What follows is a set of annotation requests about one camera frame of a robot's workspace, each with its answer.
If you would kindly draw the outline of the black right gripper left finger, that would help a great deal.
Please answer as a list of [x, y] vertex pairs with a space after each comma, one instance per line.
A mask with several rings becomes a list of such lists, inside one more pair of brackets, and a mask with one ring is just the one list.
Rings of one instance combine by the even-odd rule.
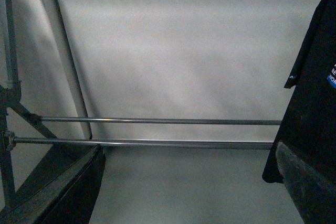
[[89, 223], [106, 157], [100, 145], [53, 145], [14, 195], [1, 223]]

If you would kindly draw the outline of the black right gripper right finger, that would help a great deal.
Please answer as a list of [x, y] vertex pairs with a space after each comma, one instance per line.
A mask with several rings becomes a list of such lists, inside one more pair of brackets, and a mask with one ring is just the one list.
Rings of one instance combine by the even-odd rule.
[[335, 223], [335, 172], [279, 142], [277, 166], [304, 223]]

